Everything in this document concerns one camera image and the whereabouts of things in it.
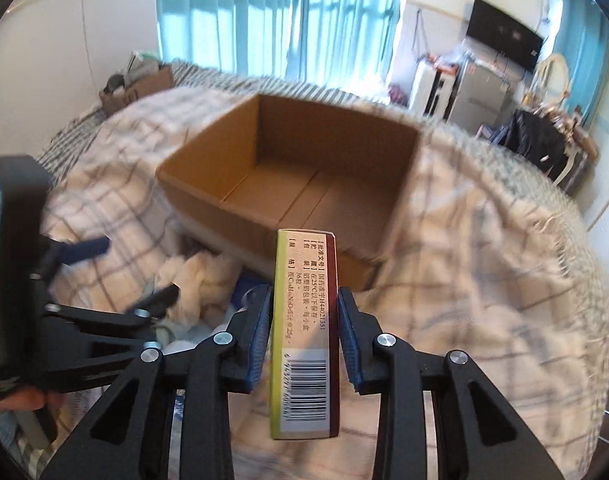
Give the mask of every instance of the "cardboard box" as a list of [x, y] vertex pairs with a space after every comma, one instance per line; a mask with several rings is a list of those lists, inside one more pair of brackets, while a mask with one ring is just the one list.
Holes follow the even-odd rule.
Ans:
[[137, 81], [129, 88], [124, 90], [122, 94], [105, 94], [100, 92], [100, 100], [102, 101], [102, 108], [105, 110], [107, 116], [111, 116], [118, 110], [129, 106], [131, 103], [156, 92], [162, 90], [168, 90], [173, 88], [173, 74], [171, 73], [171, 67], [166, 66], [155, 74], [143, 77], [140, 81]]
[[333, 234], [280, 230], [274, 283], [271, 437], [338, 436], [338, 282]]
[[259, 95], [157, 177], [188, 231], [267, 277], [278, 229], [334, 233], [339, 285], [362, 290], [391, 251], [418, 140], [414, 128], [357, 110]]

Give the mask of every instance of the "teal curtain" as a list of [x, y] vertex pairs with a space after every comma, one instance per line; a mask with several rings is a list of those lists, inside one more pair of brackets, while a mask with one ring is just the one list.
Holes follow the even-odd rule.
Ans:
[[340, 86], [384, 78], [400, 0], [156, 0], [162, 56]]
[[598, 4], [563, 0], [553, 51], [563, 54], [569, 66], [569, 111], [580, 105], [584, 124], [591, 124], [609, 75], [609, 20]]

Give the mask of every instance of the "black television screen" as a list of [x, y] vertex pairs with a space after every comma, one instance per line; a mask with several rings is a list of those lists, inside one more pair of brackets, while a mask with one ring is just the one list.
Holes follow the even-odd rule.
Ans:
[[467, 36], [478, 40], [528, 72], [536, 69], [543, 38], [518, 20], [488, 4], [475, 0]]

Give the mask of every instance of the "white barcode label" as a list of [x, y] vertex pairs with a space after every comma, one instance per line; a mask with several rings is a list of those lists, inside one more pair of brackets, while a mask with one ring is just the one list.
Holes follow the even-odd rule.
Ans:
[[283, 353], [280, 430], [329, 430], [329, 352], [289, 349]]

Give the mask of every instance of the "beige blanket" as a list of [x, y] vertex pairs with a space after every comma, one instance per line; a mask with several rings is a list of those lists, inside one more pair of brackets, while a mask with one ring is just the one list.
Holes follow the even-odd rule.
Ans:
[[[119, 312], [139, 296], [181, 244], [155, 168], [242, 99], [174, 89], [102, 126], [54, 192], [46, 227], [72, 240], [107, 234], [112, 247], [107, 256], [63, 273], [54, 286], [58, 300]], [[471, 354], [565, 477], [580, 479], [609, 384], [609, 302], [575, 206], [498, 148], [390, 108], [355, 106], [411, 121], [423, 132], [406, 229], [358, 304], [418, 350]], [[236, 478], [369, 478], [379, 399], [359, 397], [345, 376], [341, 396], [339, 437], [273, 441], [263, 380], [233, 438]], [[429, 478], [435, 479], [435, 434], [427, 419]], [[44, 456], [34, 459], [38, 472], [45, 462]]]

